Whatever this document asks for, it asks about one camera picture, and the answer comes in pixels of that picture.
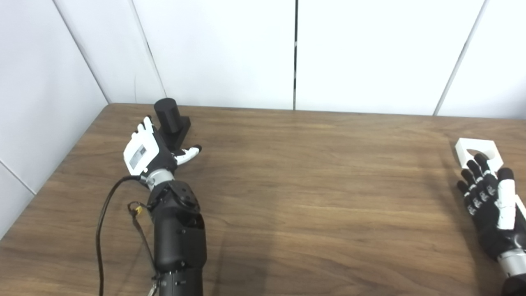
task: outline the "white plastic part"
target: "white plastic part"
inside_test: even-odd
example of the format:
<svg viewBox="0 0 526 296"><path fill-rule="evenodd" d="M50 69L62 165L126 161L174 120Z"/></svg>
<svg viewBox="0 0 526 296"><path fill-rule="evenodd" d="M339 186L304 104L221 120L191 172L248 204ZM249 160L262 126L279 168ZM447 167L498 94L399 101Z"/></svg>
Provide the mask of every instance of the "white plastic part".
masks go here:
<svg viewBox="0 0 526 296"><path fill-rule="evenodd" d="M491 172L498 171L504 164L494 141L459 138L455 149L457 150L460 166L463 169L469 169L467 163L473 159L473 155L468 152L468 149L484 153L489 158L488 166Z"/></svg>
<svg viewBox="0 0 526 296"><path fill-rule="evenodd" d="M137 126L137 132L131 134L131 140L124 149L124 162L130 175L140 175L159 154L159 146L155 141L150 118L145 117L143 123Z"/></svg>
<svg viewBox="0 0 526 296"><path fill-rule="evenodd" d="M192 158L196 157L197 154L199 154L200 150L197 147L191 147L188 149L181 149L185 154L184 155L178 155L174 156L175 160L177 161L177 165L181 165L183 163L189 162Z"/></svg>
<svg viewBox="0 0 526 296"><path fill-rule="evenodd" d="M499 198L495 202L499 208L500 216L497 228L500 230L513 230L515 228L515 180L502 180L499 182Z"/></svg>

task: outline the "black finger segment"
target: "black finger segment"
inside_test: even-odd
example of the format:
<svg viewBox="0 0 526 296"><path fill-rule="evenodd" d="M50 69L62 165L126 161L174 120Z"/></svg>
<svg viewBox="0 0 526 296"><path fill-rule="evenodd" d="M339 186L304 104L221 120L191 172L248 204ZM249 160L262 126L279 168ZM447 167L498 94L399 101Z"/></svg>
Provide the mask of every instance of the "black finger segment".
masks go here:
<svg viewBox="0 0 526 296"><path fill-rule="evenodd" d="M490 167L488 166L488 159L486 158L484 154L477 153L474 159L480 166L480 169L482 170L483 175L491 173Z"/></svg>
<svg viewBox="0 0 526 296"><path fill-rule="evenodd" d="M499 181L502 180L515 180L513 177L513 171L508 167L503 167L497 172L497 177Z"/></svg>
<svg viewBox="0 0 526 296"><path fill-rule="evenodd" d="M469 186L464 181L458 181L457 182L457 188L466 196L469 194Z"/></svg>
<svg viewBox="0 0 526 296"><path fill-rule="evenodd" d="M460 174L468 182L468 185L471 186L471 185L475 184L475 179L473 178L473 174L471 174L471 172L469 170L464 169L464 170L462 170L462 172Z"/></svg>
<svg viewBox="0 0 526 296"><path fill-rule="evenodd" d="M480 171L479 165L473 160L468 161L467 165L473 173L473 176L475 176L476 182L482 181L482 172Z"/></svg>

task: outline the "black and white robotic hand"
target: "black and white robotic hand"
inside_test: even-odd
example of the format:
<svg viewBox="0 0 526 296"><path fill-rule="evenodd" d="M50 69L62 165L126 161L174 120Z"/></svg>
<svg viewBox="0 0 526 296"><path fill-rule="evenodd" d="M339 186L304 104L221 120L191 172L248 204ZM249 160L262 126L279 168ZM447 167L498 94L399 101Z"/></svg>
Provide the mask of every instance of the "black and white robotic hand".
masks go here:
<svg viewBox="0 0 526 296"><path fill-rule="evenodd" d="M178 165L190 161L201 151L200 145L170 151L150 116L139 123L131 137L124 150L124 161L130 175L149 176L153 170L158 169L165 169L173 174Z"/></svg>
<svg viewBox="0 0 526 296"><path fill-rule="evenodd" d="M457 187L484 252L502 267L507 279L503 296L526 295L526 220L524 205L515 193L513 171L499 169L495 176L482 154L468 162Z"/></svg>

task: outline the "fingertip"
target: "fingertip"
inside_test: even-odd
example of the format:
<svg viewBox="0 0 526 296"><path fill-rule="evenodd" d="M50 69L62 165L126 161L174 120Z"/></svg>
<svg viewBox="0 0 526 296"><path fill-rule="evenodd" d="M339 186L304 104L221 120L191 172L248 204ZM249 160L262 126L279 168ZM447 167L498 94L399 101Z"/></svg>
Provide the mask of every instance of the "fingertip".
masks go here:
<svg viewBox="0 0 526 296"><path fill-rule="evenodd" d="M458 181L457 188L464 194L469 192L469 186L464 181Z"/></svg>
<svg viewBox="0 0 526 296"><path fill-rule="evenodd" d="M467 165L473 173L480 172L480 167L474 160L469 160Z"/></svg>
<svg viewBox="0 0 526 296"><path fill-rule="evenodd" d="M482 153L477 153L474 157L475 161L479 164L479 166L483 169L483 170L488 170L489 167L488 167L488 158L482 154Z"/></svg>
<svg viewBox="0 0 526 296"><path fill-rule="evenodd" d="M499 181L502 180L515 180L513 176L513 171L509 167L503 167L497 172L497 177Z"/></svg>
<svg viewBox="0 0 526 296"><path fill-rule="evenodd" d="M473 178L473 174L471 173L470 170L463 169L462 172L461 172L460 174L462 175L462 177L464 177L464 179L465 179L466 181L468 181L469 184L475 182L475 179Z"/></svg>

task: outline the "hole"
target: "hole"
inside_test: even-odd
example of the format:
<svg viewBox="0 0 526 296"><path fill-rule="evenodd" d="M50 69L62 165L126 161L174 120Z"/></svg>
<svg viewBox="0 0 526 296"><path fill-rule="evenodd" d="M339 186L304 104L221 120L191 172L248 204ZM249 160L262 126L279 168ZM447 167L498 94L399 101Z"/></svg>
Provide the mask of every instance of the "hole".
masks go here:
<svg viewBox="0 0 526 296"><path fill-rule="evenodd" d="M480 153L480 154L484 155L487 159L491 159L491 158L488 157L485 153L480 152L480 151L475 150L475 149L468 149L468 153L471 154L472 156L475 156L475 155L477 155L477 154Z"/></svg>

